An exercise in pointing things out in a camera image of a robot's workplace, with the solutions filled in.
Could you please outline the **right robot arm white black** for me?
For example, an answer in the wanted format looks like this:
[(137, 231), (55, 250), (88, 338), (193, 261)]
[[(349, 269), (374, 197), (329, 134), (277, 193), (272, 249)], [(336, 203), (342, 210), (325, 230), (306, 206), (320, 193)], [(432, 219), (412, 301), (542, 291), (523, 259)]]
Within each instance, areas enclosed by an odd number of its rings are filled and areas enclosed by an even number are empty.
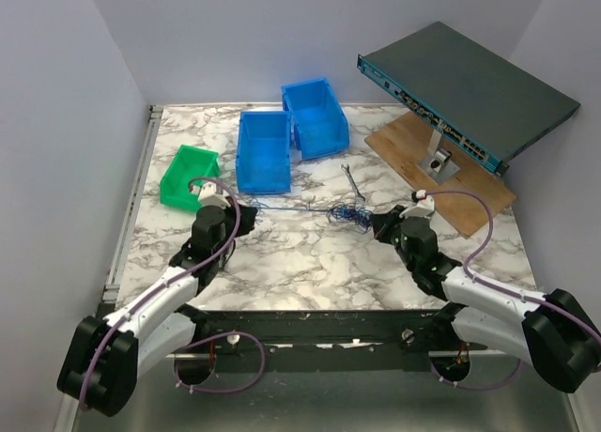
[(569, 292), (518, 289), (475, 272), (439, 250), (426, 217), (397, 206), (373, 213), (375, 240), (390, 244), (423, 293), (446, 301), (432, 326), (434, 342), (451, 349), (483, 345), (531, 365), (551, 387), (575, 392), (600, 369), (600, 331)]

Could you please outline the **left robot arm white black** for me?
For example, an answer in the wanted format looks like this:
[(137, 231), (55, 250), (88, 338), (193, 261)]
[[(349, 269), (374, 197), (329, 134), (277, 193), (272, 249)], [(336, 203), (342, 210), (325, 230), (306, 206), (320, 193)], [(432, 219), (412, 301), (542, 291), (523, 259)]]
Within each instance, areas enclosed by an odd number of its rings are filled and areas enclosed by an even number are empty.
[(107, 417), (130, 400), (138, 379), (171, 352), (201, 350), (207, 327), (189, 302), (223, 269), (236, 240), (254, 230), (255, 207), (200, 208), (189, 238), (159, 279), (130, 303), (76, 327), (57, 379), (60, 392), (80, 409)]

